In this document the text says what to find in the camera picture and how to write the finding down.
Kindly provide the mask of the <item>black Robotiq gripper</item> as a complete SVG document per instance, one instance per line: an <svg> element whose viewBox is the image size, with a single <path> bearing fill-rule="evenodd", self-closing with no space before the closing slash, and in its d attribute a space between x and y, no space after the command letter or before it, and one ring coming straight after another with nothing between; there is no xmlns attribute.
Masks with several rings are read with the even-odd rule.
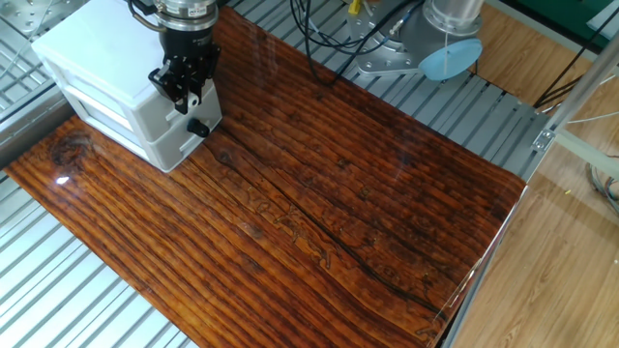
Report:
<svg viewBox="0 0 619 348"><path fill-rule="evenodd" d="M167 29L160 34L164 65L154 69L148 79L157 91L174 103L181 114L188 113L189 91L195 91L202 104L203 88L212 79L221 55L213 42L213 29L178 31Z"/></svg>

